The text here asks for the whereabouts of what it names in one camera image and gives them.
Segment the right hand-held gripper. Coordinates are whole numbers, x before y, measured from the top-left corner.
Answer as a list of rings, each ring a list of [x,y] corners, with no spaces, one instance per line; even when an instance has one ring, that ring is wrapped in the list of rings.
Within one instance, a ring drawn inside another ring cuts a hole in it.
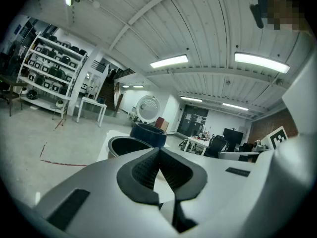
[[[266,135],[262,140],[262,145],[265,145],[267,149],[276,149],[282,142],[288,139],[287,134],[283,126],[274,130],[273,132]]]

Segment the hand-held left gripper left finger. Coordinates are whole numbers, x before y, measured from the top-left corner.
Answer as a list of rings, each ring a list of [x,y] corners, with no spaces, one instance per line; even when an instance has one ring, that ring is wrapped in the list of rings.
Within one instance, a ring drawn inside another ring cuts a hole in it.
[[[117,172],[125,163],[148,150],[95,162],[47,192],[34,210],[44,219],[76,189],[89,193],[66,233],[76,238],[176,238],[179,233],[153,205],[128,198],[117,184]]]

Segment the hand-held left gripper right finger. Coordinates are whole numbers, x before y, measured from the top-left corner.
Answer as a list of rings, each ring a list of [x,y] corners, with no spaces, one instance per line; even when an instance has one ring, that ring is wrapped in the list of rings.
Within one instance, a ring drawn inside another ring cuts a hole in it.
[[[207,183],[200,194],[180,203],[185,217],[195,226],[184,234],[245,234],[243,225],[259,190],[248,190],[257,184],[258,163],[215,159],[180,150],[178,157],[197,164],[207,172]]]

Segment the dark pot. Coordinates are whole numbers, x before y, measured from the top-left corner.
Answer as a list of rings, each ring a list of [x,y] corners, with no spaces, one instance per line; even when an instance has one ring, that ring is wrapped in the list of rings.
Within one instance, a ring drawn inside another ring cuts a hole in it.
[[[108,159],[119,157],[131,152],[151,149],[150,144],[130,136],[115,136],[108,142]]]

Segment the navy rice cooker white lid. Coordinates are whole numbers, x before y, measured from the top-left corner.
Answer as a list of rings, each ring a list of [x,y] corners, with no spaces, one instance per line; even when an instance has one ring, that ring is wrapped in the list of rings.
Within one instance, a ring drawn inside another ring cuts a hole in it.
[[[136,121],[133,125],[130,137],[142,140],[152,147],[164,147],[167,133],[152,125],[159,118],[160,102],[152,95],[143,96],[136,106]]]

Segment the black office chair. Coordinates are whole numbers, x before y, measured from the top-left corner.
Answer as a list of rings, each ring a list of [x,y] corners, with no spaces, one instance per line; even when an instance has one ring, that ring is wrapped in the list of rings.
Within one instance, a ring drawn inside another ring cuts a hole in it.
[[[227,144],[223,135],[216,135],[211,139],[209,146],[206,148],[204,156],[218,158],[219,153]]]

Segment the white cluttered desk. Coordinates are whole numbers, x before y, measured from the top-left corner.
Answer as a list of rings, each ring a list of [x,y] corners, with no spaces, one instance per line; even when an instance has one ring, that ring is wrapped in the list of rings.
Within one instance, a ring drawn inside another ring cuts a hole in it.
[[[206,149],[208,148],[208,146],[209,146],[209,143],[210,143],[210,141],[203,141],[203,140],[200,140],[200,139],[195,139],[195,138],[193,138],[193,137],[187,137],[187,142],[186,142],[186,145],[185,145],[185,148],[184,148],[184,152],[186,152],[187,151],[187,148],[188,148],[188,146],[189,146],[189,143],[192,143],[192,147],[191,147],[191,149],[193,148],[193,145],[194,144],[197,144],[198,146],[200,146],[200,147],[202,147],[202,153],[201,153],[201,156],[203,156],[204,154],[205,154],[205,151],[206,151]]]

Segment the black monitor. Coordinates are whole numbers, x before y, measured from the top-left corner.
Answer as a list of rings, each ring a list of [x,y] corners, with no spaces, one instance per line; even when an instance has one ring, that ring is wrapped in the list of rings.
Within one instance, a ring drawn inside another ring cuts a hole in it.
[[[243,133],[225,128],[223,132],[223,136],[227,141],[227,150],[228,152],[234,152],[236,145],[240,145],[243,138]]]

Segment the white side table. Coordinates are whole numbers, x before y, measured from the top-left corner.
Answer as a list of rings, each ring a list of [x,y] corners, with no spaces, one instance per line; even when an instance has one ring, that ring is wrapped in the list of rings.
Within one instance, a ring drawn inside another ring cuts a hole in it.
[[[84,103],[88,103],[88,104],[91,104],[93,106],[97,106],[97,107],[101,108],[100,112],[99,112],[98,119],[97,119],[98,126],[101,127],[102,122],[103,122],[103,118],[104,118],[104,115],[105,115],[105,111],[106,111],[106,108],[107,108],[107,105],[106,104],[101,104],[101,103],[99,103],[99,102],[97,102],[97,101],[95,101],[93,99],[89,99],[87,97],[82,97],[81,102],[80,102],[80,106],[79,106],[79,111],[78,111],[77,118],[76,118],[76,122],[77,123],[79,122]]]

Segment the dark staircase with railing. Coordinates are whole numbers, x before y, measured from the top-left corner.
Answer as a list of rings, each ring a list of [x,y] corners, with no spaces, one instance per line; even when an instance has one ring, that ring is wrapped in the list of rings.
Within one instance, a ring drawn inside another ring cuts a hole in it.
[[[101,59],[100,62],[95,60],[92,67],[98,72],[107,72],[107,76],[103,82],[98,97],[101,96],[104,98],[107,108],[111,111],[115,111],[115,101],[120,99],[121,94],[118,84],[114,81],[124,76],[134,74],[135,72],[129,68],[123,70],[106,59]]]

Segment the group of dark helmets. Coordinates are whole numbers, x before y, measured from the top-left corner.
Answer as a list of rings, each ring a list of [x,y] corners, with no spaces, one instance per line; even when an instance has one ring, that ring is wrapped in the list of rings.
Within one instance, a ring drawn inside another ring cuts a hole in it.
[[[70,42],[61,42],[54,35],[38,34],[21,65],[28,70],[28,75],[20,78],[56,97],[70,99],[86,59],[87,52]]]

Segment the white shelf rack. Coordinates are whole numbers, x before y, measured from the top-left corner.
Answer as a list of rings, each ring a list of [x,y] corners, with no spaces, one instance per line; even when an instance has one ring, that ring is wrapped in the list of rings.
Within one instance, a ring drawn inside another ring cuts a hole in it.
[[[73,88],[87,59],[87,52],[56,36],[39,33],[20,66],[17,81],[23,101],[59,114],[67,114]]]

